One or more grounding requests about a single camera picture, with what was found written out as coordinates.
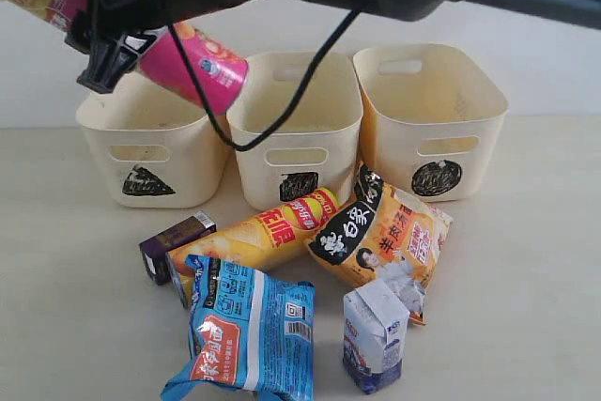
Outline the pink chips can yellow lid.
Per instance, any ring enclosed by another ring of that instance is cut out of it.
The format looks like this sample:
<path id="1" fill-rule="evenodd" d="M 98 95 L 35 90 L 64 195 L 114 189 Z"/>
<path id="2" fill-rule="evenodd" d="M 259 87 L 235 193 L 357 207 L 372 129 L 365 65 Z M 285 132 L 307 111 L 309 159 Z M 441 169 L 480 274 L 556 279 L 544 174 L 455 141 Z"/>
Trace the pink chips can yellow lid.
<path id="1" fill-rule="evenodd" d="M 86 0 L 8 0 L 67 32 Z M 160 28 L 162 37 L 143 57 L 137 69 L 151 82 L 217 116 L 234 103 L 248 73 L 247 61 L 186 22 L 175 30 Z"/>

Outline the blue noodle snack bag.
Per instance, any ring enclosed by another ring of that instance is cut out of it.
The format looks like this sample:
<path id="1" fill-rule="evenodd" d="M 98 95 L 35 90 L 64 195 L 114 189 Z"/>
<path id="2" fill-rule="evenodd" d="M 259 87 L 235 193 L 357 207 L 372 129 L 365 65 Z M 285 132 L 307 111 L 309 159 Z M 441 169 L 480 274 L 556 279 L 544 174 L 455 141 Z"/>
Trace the blue noodle snack bag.
<path id="1" fill-rule="evenodd" d="M 182 400 L 197 385 L 253 392 L 259 400 L 314 397 L 314 286 L 274 279 L 250 267 L 191 254 L 191 359 L 164 386 Z"/>

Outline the orange noodle snack bag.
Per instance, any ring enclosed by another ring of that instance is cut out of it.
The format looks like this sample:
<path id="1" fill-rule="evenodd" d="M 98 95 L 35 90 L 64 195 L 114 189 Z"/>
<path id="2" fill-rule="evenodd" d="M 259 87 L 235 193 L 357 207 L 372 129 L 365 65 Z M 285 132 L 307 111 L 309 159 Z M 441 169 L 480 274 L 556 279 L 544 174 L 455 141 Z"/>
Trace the orange noodle snack bag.
<path id="1" fill-rule="evenodd" d="M 353 194 L 305 241 L 316 262 L 352 287 L 381 279 L 423 325 L 424 298 L 453 218 L 359 162 Z"/>

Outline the cream bin with triangle mark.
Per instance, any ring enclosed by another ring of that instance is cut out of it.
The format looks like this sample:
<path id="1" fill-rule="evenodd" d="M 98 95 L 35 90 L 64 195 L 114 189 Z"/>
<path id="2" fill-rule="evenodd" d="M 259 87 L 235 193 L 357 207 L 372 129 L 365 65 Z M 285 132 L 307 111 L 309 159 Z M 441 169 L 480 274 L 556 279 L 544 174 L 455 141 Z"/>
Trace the cream bin with triangle mark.
<path id="1" fill-rule="evenodd" d="M 205 112 L 133 73 L 92 92 L 76 120 L 108 193 L 130 208 L 193 208 L 216 193 L 229 154 Z"/>

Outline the dark purple small box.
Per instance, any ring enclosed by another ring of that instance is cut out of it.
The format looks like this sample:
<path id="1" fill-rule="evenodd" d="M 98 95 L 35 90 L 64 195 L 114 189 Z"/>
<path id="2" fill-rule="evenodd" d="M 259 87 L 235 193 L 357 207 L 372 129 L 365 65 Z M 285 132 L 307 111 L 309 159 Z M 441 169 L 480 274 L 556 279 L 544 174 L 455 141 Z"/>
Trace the dark purple small box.
<path id="1" fill-rule="evenodd" d="M 202 210 L 138 244 L 146 273 L 155 285 L 171 280 L 167 253 L 217 231 L 217 224 Z"/>

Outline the cream bin with square mark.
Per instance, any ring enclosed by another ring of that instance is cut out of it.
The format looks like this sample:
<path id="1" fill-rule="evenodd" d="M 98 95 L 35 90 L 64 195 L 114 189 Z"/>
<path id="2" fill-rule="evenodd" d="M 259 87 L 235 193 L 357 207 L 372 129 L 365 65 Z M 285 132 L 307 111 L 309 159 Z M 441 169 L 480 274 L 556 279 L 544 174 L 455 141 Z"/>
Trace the cream bin with square mark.
<path id="1" fill-rule="evenodd" d="M 312 58 L 306 52 L 248 57 L 246 81 L 226 113 L 234 141 L 246 144 L 275 121 Z M 362 116 L 350 58 L 327 54 L 286 123 L 259 146 L 237 153 L 248 204 L 266 210 L 318 188 L 344 204 L 352 191 Z"/>

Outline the cream bin with circle mark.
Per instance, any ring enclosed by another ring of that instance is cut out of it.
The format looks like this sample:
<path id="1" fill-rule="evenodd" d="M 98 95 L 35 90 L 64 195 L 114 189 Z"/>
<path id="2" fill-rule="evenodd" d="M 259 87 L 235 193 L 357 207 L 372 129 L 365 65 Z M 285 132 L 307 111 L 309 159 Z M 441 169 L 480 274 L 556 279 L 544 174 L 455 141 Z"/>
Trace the cream bin with circle mark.
<path id="1" fill-rule="evenodd" d="M 476 63 L 433 43 L 367 48 L 352 63 L 364 162 L 425 202 L 477 193 L 509 103 Z"/>

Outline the white blue milk carton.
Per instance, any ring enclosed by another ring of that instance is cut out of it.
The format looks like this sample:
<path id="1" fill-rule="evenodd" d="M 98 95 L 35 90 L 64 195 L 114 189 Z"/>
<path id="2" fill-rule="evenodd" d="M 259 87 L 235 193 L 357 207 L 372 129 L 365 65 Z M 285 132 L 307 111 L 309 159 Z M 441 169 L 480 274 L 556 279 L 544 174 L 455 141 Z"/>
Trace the white blue milk carton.
<path id="1" fill-rule="evenodd" d="M 401 377 L 409 310 L 380 279 L 347 293 L 343 364 L 366 393 Z"/>

